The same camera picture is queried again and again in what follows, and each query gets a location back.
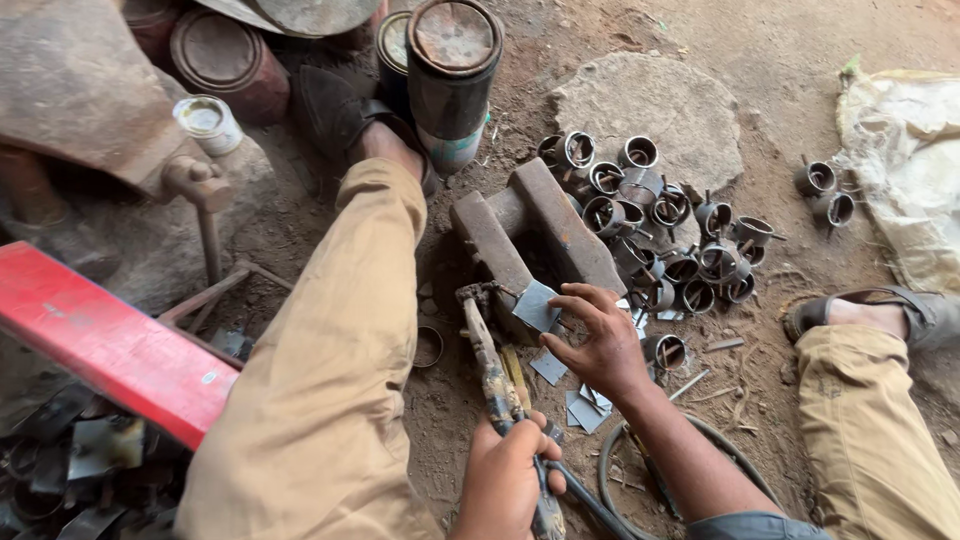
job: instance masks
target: red bar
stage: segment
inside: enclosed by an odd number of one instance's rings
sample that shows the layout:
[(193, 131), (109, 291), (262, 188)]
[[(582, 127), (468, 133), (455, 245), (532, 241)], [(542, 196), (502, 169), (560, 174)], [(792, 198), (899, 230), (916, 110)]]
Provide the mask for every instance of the red bar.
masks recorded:
[(0, 246), (0, 329), (191, 450), (239, 375), (26, 242)]

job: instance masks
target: brown shoe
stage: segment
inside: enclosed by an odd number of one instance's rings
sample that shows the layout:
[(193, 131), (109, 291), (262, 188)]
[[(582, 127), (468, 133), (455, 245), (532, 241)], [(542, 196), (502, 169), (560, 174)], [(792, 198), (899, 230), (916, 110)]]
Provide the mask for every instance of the brown shoe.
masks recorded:
[[(868, 301), (875, 293), (887, 298)], [(834, 299), (855, 304), (903, 306), (907, 319), (907, 347), (913, 352), (932, 351), (947, 345), (960, 344), (960, 297), (932, 292), (913, 292), (898, 285), (884, 285), (832, 294), (797, 304), (783, 317), (783, 329), (791, 342), (813, 327), (825, 326), (830, 304)]]
[(420, 187), (426, 200), (437, 194), (440, 179), (417, 134), (383, 102), (358, 96), (343, 78), (312, 65), (300, 67), (291, 95), (300, 129), (328, 160), (349, 166), (347, 150), (367, 126), (379, 120), (423, 157)]

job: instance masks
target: trouser leg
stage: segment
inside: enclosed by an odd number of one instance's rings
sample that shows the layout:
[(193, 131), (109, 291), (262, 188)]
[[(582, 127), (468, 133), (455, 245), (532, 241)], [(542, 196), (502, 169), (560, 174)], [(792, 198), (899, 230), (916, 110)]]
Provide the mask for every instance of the trouser leg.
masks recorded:
[(960, 538), (960, 492), (910, 399), (906, 344), (859, 325), (797, 342), (800, 413), (836, 540)]
[(407, 479), (400, 422), (417, 344), (420, 184), (366, 160), (337, 207), (194, 457), (181, 538), (443, 537)]

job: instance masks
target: pile of metal rings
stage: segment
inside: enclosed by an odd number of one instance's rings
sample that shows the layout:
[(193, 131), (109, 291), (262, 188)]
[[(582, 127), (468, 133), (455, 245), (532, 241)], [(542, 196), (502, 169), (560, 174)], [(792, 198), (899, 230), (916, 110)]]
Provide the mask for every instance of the pile of metal rings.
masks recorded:
[(833, 230), (846, 227), (853, 217), (853, 197), (836, 188), (836, 175), (822, 161), (807, 162), (793, 173), (793, 186), (810, 202), (813, 223), (827, 230), (827, 238)]
[[(755, 217), (734, 221), (731, 206), (710, 200), (709, 191), (702, 198), (668, 183), (655, 168), (660, 152), (649, 137), (628, 139), (618, 163), (594, 162), (595, 148), (590, 135), (573, 132), (545, 138), (537, 155), (587, 228), (610, 248), (634, 307), (698, 314), (718, 298), (732, 304), (750, 298), (753, 269), (765, 259), (767, 243), (785, 238)], [(700, 227), (698, 244), (660, 254), (643, 246), (663, 233), (675, 242), (674, 230), (690, 215)]]

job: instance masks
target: dusty ground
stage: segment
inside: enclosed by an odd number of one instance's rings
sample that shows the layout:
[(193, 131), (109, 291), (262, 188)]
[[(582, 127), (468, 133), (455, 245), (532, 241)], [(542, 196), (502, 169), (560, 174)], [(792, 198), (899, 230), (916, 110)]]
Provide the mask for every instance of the dusty ground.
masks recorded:
[[(841, 0), (830, 5), (814, 0), (747, 5), (733, 0), (680, 4), (491, 0), (489, 5), (507, 30), (506, 52), (491, 100), (492, 123), (478, 161), (451, 177), (430, 208), (426, 234), (417, 249), (420, 283), (433, 283), (440, 317), (458, 324), (459, 309), (452, 293), (471, 281), (447, 209), (473, 189), (485, 195), (501, 189), (510, 171), (528, 158), (528, 147), (553, 133), (552, 110), (545, 99), (552, 88), (579, 64), (614, 50), (657, 49), (665, 57), (696, 66), (726, 85), (740, 104), (745, 174), (718, 198), (732, 203), (738, 214), (771, 222), (790, 236), (790, 242), (774, 244), (757, 271), (755, 302), (718, 308), (678, 323), (656, 322), (648, 332), (671, 331), (688, 338), (695, 359), (684, 373), (712, 370), (686, 399), (737, 385), (749, 389), (737, 425), (757, 430), (734, 427), (732, 441), (773, 485), (791, 516), (816, 519), (798, 431), (797, 389), (789, 377), (795, 358), (777, 319), (791, 299), (889, 282), (890, 276), (872, 244), (866, 216), (858, 213), (849, 228), (825, 241), (813, 229), (809, 210), (790, 186), (789, 176), (800, 164), (800, 153), (826, 159), (837, 150), (836, 72), (855, 53), (863, 55), (862, 65), (868, 72), (896, 67), (960, 70), (960, 4), (956, 0)], [(302, 51), (288, 52), (281, 55), (287, 61)], [(369, 54), (361, 54), (348, 68), (372, 72)], [(330, 62), (330, 58), (318, 62)], [(495, 145), (489, 137), (494, 127)], [(277, 158), (280, 195), (228, 248), (235, 257), (250, 258), (294, 280), (333, 222), (336, 181), (324, 175), (328, 170), (294, 139), (296, 131), (291, 127), (254, 130), (251, 135)], [(202, 334), (209, 338), (218, 326), (244, 325), (256, 337), (284, 297), (285, 291), (278, 287), (249, 280), (222, 302)], [(703, 347), (724, 336), (724, 329), (743, 336), (748, 346), (703, 354)], [(463, 344), (447, 345), (453, 345), (452, 354), (433, 367), (415, 370), (405, 391), (411, 480), (442, 520), (455, 512), (469, 434), (482, 403), (469, 369), (469, 350)], [(528, 359), (534, 352), (521, 354)], [(562, 422), (563, 391), (579, 386), (576, 377), (567, 374), (554, 388), (529, 368), (526, 375), (535, 406)], [(684, 381), (674, 377), (664, 383), (673, 390)], [(951, 422), (960, 428), (953, 420), (958, 412), (955, 405), (922, 388), (917, 399), (931, 431), (938, 433), (951, 427)], [(728, 393), (695, 404), (681, 403), (681, 408), (723, 428), (731, 421), (737, 401)], [(619, 420), (614, 415), (590, 436), (578, 428), (567, 433), (567, 466), (594, 491), (594, 454)], [(960, 452), (943, 448), (942, 439), (937, 440), (957, 477)], [(624, 447), (618, 455), (628, 481), (644, 481), (636, 454)], [(640, 492), (615, 486), (612, 492), (620, 508), (650, 532), (667, 535), (680, 526), (669, 512), (661, 511), (649, 489)], [(575, 504), (565, 510), (570, 538), (603, 536)]]

